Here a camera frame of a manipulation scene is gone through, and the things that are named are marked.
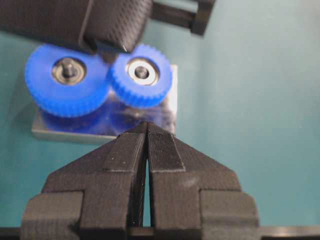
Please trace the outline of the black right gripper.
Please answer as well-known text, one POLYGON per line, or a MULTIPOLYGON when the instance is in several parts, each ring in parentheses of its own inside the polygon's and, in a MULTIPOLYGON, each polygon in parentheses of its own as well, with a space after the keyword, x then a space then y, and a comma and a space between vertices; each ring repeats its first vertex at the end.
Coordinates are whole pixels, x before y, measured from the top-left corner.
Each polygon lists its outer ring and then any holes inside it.
POLYGON ((113 63, 133 52, 150 19, 204 35, 214 6, 199 0, 193 12, 153 0, 3 0, 0 29, 113 63))

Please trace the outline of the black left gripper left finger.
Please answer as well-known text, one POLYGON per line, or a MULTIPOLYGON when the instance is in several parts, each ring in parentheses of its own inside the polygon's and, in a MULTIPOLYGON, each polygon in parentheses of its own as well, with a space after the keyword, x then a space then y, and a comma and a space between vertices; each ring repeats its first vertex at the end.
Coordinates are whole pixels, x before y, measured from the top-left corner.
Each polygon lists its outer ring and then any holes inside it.
POLYGON ((48 175, 31 198, 23 240, 125 240, 142 223, 145 122, 48 175))

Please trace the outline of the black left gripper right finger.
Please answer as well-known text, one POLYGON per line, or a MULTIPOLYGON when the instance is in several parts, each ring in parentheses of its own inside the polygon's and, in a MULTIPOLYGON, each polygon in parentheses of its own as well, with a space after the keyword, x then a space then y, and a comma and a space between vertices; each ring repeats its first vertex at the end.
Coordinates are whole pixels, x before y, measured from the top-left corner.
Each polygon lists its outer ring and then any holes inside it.
POLYGON ((255 199, 232 169, 153 123, 147 143, 155 239, 259 239, 255 199))

